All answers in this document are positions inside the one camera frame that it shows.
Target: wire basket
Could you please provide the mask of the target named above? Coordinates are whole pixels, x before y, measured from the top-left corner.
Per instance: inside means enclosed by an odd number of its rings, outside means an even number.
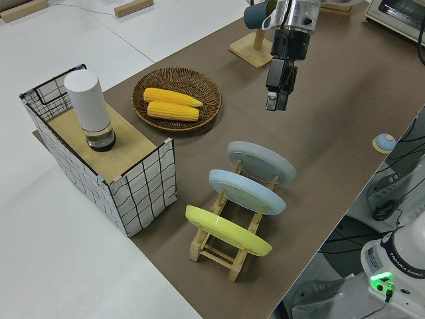
[[[203,105],[199,108],[196,122],[164,120],[147,115],[148,103],[143,100],[146,88],[162,88],[183,93]],[[167,132],[191,132],[211,123],[221,107],[221,92],[218,86],[202,73],[183,67],[169,67],[154,70],[145,75],[134,86],[131,99],[135,113],[146,123]]]

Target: plate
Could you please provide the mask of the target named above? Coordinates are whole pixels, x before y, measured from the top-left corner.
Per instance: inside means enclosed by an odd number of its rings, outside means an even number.
[[[227,154],[233,163],[242,160],[241,170],[260,181],[270,183],[277,175],[277,184],[287,184],[296,176],[295,167],[283,156],[250,142],[234,141],[228,144]]]
[[[236,248],[247,250],[253,255],[266,256],[272,250],[272,246],[264,239],[204,209],[188,205],[186,206],[186,218],[212,236]]]
[[[165,120],[147,115],[147,103],[143,100],[146,88],[162,88],[187,94],[200,100],[199,119],[196,122]],[[190,68],[169,67],[154,70],[137,82],[131,104],[135,113],[146,123],[168,132],[190,132],[211,123],[221,107],[218,86],[202,73]]]
[[[286,208],[284,200],[273,191],[236,173],[213,169],[209,181],[217,193],[224,190],[227,199],[251,211],[265,207],[265,215],[279,215]]]

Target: green light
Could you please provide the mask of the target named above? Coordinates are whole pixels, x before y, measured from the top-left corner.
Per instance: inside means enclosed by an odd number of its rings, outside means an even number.
[[[371,276],[371,286],[374,289],[377,289],[379,283],[387,281],[390,277],[392,277],[392,272],[386,271],[380,274],[375,274]],[[388,289],[392,289],[392,283],[388,283]]]

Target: wooden stand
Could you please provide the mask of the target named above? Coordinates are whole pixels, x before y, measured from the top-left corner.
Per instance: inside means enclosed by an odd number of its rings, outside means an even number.
[[[324,3],[320,7],[321,12],[336,13],[337,15],[351,15],[353,7],[341,7],[339,5],[332,5]]]
[[[264,39],[264,33],[264,30],[258,29],[256,33],[250,33],[232,43],[229,50],[256,68],[262,68],[272,60],[272,43]]]
[[[116,17],[121,18],[151,5],[153,5],[153,0],[133,0],[125,5],[114,8],[114,12]]]
[[[240,165],[242,161],[238,160],[236,163],[236,168],[234,170],[235,173],[240,174],[242,171],[240,170]],[[275,184],[278,181],[278,176],[276,176],[273,181],[269,184],[268,188],[270,190],[273,190]],[[214,202],[214,205],[210,208],[210,212],[220,216],[222,210],[224,209],[224,206],[226,205],[227,198],[224,197],[224,191],[222,191],[216,201]],[[248,230],[255,234],[257,232],[258,226],[261,222],[261,218],[263,216],[263,213],[265,211],[265,208],[261,208],[259,212],[255,213],[251,223],[248,227]],[[248,254],[247,250],[239,249],[236,256],[234,258],[228,256],[227,254],[223,253],[222,251],[219,251],[218,249],[215,249],[214,247],[208,245],[208,241],[210,238],[210,234],[202,229],[198,229],[198,232],[195,236],[195,238],[192,240],[191,248],[190,248],[190,258],[193,261],[198,261],[199,257],[201,255],[208,257],[209,259],[215,261],[216,263],[219,263],[222,266],[225,266],[229,268],[228,276],[227,278],[231,281],[235,281],[238,277],[240,270],[242,269],[242,266],[244,265],[246,255]]]
[[[18,5],[15,8],[3,11],[0,13],[0,17],[6,23],[14,20],[26,17],[31,13],[46,9],[48,7],[47,0],[33,0],[23,5]]]

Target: wooden mug stand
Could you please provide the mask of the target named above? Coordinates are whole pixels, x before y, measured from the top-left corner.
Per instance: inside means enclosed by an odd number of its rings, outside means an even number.
[[[264,30],[258,29],[256,33],[232,43],[228,49],[256,68],[262,68],[272,60],[272,43],[264,38],[264,33]]]
[[[236,163],[236,167],[234,172],[237,174],[241,174],[241,166],[242,161],[239,159]],[[278,176],[275,176],[275,178],[272,180],[272,182],[269,184],[268,188],[270,190],[273,190],[275,184],[278,182]],[[227,198],[224,197],[224,191],[221,191],[221,193],[218,195],[216,201],[210,208],[210,212],[220,216],[222,213],[222,210],[224,209],[224,206],[226,205]],[[248,230],[255,234],[257,232],[258,226],[261,222],[261,218],[263,216],[263,213],[265,211],[265,208],[261,208],[258,212],[256,212],[251,220],[251,223],[248,227]],[[246,255],[248,254],[247,250],[239,249],[236,256],[234,258],[228,256],[224,252],[210,246],[208,244],[210,239],[210,233],[198,228],[197,234],[195,235],[195,238],[192,240],[191,248],[190,248],[190,258],[192,261],[197,262],[199,260],[199,257],[201,255],[206,256],[207,258],[215,261],[216,263],[219,263],[222,266],[225,266],[229,269],[227,278],[231,281],[235,281],[238,277],[240,270],[242,269],[242,266],[244,265]]]

